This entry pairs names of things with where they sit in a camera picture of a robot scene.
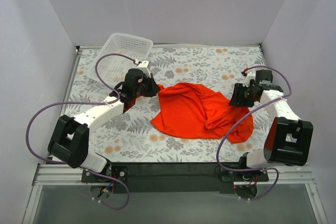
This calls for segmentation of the orange t shirt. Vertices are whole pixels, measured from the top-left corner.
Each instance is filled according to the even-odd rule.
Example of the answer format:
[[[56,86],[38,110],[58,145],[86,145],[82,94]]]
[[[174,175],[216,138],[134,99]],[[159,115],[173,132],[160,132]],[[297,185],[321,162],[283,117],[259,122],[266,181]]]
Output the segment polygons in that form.
[[[160,112],[151,120],[160,132],[179,138],[219,139],[250,110],[230,106],[229,100],[202,84],[161,86]]]

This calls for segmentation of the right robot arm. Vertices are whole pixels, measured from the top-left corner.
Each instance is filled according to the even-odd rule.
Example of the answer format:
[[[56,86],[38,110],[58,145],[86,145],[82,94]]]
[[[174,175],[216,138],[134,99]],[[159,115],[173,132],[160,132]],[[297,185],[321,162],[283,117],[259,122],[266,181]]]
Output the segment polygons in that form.
[[[269,133],[262,149],[245,153],[239,159],[238,176],[251,180],[257,168],[268,168],[273,164],[304,166],[308,160],[313,134],[313,125],[298,117],[285,100],[283,89],[273,83],[271,70],[242,72],[243,83],[234,85],[230,106],[251,108],[255,102],[265,105],[272,120]]]

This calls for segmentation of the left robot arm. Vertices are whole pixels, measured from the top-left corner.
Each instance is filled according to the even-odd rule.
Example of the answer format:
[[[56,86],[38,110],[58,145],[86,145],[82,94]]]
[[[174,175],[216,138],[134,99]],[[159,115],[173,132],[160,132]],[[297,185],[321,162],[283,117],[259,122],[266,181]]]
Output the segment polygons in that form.
[[[93,171],[100,182],[111,178],[111,162],[89,149],[89,137],[112,118],[132,108],[139,97],[154,97],[160,91],[147,67],[129,69],[123,82],[116,85],[102,105],[73,117],[61,116],[55,126],[48,152],[72,168]]]

